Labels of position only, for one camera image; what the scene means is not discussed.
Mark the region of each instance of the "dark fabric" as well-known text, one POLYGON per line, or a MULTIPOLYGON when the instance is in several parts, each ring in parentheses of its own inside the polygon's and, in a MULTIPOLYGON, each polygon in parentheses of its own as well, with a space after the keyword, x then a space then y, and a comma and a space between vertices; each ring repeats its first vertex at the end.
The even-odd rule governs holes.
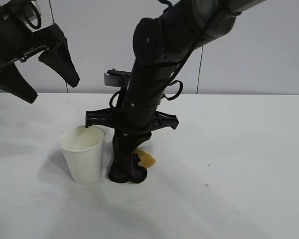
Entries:
POLYGON ((141 183, 147 177, 147 170, 139 166, 140 158, 131 153, 123 157, 116 156, 110 168, 108 177, 116 183, 141 183))

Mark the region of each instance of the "cable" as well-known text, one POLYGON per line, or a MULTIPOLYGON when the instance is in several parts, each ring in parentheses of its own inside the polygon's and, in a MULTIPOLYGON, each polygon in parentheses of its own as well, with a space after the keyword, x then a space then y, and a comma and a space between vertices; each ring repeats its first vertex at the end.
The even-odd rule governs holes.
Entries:
POLYGON ((170 9, 171 7, 173 7, 173 4, 169 0, 158 0, 158 1, 160 3, 162 3, 162 4, 168 5, 168 8, 166 8, 163 12, 166 12, 168 9, 170 9))
POLYGON ((200 81, 200 73, 201 73, 201 64, 202 64, 202 61, 203 61, 203 52, 204 52, 204 46, 202 46, 201 54, 200 54, 199 72, 198 72, 197 88, 196 88, 196 94, 197 95, 198 95, 198 90, 199 90, 199 81, 200 81))
POLYGON ((41 18, 41 16, 40 16, 40 13, 39 13, 38 9, 35 7, 35 5, 31 2, 31 0, 26 0, 25 3, 24 3, 24 5, 27 5, 27 4, 30 6, 30 8, 31 8, 31 9, 34 11, 34 13, 35 13, 35 16, 36 16, 37 21, 38 21, 37 25, 34 25, 34 24, 29 20, 29 18, 26 16, 26 14, 25 14, 25 12, 24 12, 24 9, 22 10, 22 15, 23 15, 23 17, 24 17, 26 23, 28 23, 30 27, 32 27, 32 28, 35 29, 35 30, 39 30, 39 29, 42 27, 42 18, 41 18))

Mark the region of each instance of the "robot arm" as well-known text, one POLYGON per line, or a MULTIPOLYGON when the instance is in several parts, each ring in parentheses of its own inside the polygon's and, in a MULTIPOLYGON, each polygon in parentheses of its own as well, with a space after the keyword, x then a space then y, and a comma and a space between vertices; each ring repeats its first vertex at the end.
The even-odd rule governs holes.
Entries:
POLYGON ((114 107, 86 112, 86 127, 101 124, 115 129, 114 161, 109 178, 118 183, 140 183, 147 176, 133 154, 151 132, 170 126, 176 129, 176 116, 156 111, 168 85, 173 81, 194 49, 227 34, 241 12, 265 0, 180 0, 155 19, 143 18, 133 37, 135 62, 131 73, 108 71, 121 75, 121 90, 114 107))
POLYGON ((67 39, 57 24, 41 28, 41 17, 33 0, 11 0, 0 5, 0 89, 33 103, 35 90, 22 77, 14 62, 27 61, 42 52, 39 61, 56 71, 70 86, 80 78, 73 66, 67 39), (37 18, 37 25, 31 21, 37 18), (38 30, 32 32, 27 26, 38 30))

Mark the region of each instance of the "white tabletop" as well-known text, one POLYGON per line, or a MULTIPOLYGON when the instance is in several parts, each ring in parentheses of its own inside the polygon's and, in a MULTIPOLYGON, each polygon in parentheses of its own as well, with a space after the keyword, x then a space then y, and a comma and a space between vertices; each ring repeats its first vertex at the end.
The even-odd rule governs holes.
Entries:
POLYGON ((110 96, 0 94, 0 239, 299 239, 299 96, 163 101, 180 124, 142 146, 147 179, 79 185, 59 137, 110 96))

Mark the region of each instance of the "white wall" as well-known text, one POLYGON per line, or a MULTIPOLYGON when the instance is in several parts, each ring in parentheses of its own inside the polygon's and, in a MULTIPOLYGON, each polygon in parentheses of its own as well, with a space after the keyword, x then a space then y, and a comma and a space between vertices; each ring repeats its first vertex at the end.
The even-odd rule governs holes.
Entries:
POLYGON ((205 46, 199 92, 299 94, 299 0, 268 0, 205 46))
MULTIPOLYGON (((49 2, 38 1, 48 26, 49 2)), ((165 8, 157 0, 51 1, 81 76, 70 92, 116 91, 104 86, 103 72, 113 67, 131 70, 135 26, 142 17, 157 17, 165 8)), ((196 92, 199 60, 196 50, 178 76, 185 83, 184 93, 196 92)), ((66 92, 63 79, 37 57, 17 66, 38 92, 66 92)), ((299 0, 268 0, 238 17, 228 35, 206 45, 199 92, 299 94, 299 0)))
MULTIPOLYGON (((68 38, 81 77, 78 87, 69 91, 117 91, 104 86, 103 73, 112 68, 132 69, 136 25, 142 17, 160 16, 166 7, 157 0, 52 0, 55 21, 68 38)), ((196 92, 200 56, 201 52, 195 51, 178 76, 184 82, 184 93, 196 92)))

